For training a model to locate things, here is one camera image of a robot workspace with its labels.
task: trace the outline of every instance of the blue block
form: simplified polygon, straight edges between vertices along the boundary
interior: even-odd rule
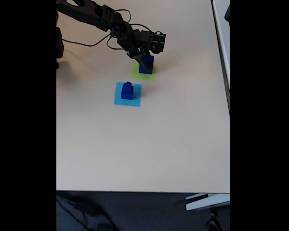
[[[146,70],[142,66],[139,65],[139,73],[151,75],[153,72],[154,56],[146,54],[146,55],[144,55],[144,59],[146,60],[146,63],[149,66],[149,70]]]
[[[123,85],[124,83],[122,82],[117,82],[116,84],[114,104],[140,107],[141,84],[135,84],[135,83],[133,84],[133,99],[132,100],[126,100],[121,97]]]
[[[132,100],[133,89],[134,87],[131,85],[131,82],[124,83],[121,91],[121,98],[126,100]]]

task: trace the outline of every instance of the white object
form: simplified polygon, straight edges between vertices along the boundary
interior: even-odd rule
[[[223,193],[223,194],[211,194],[209,193],[209,197],[194,201],[191,203],[188,203],[186,205],[186,210],[195,210],[195,209],[201,209],[208,206],[214,206],[225,203],[230,203],[230,194],[229,193]]]
[[[230,25],[225,20],[230,0],[213,0],[212,4],[220,37],[220,45],[227,74],[228,86],[230,89]]]
[[[211,2],[96,2],[165,33],[165,49],[154,58],[156,81],[144,82],[130,80],[125,51],[64,42],[57,190],[228,193],[230,118]],[[107,34],[62,13],[57,26],[64,39],[86,44]],[[126,81],[142,84],[141,107],[113,104],[116,82]]]

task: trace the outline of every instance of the blue square paper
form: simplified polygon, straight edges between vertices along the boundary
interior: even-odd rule
[[[132,100],[126,100],[121,98],[123,84],[124,83],[120,82],[117,82],[116,84],[114,104],[140,107],[141,84],[134,84],[134,83],[131,84],[132,86],[134,86]]]

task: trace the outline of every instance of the table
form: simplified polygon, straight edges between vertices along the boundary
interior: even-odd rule
[[[167,34],[165,49],[155,55],[155,82],[132,81],[142,96],[131,107],[113,103],[116,83],[130,80],[125,51],[64,42],[57,190],[229,193],[230,117],[211,2],[97,3],[129,9],[130,23]],[[64,39],[86,44],[107,34],[61,13],[57,26]]]

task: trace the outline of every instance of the green square paper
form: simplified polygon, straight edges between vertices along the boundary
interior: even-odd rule
[[[139,63],[136,60],[132,61],[131,64],[131,79],[155,82],[156,76],[156,67],[155,63],[153,63],[153,72],[151,75],[139,73]]]

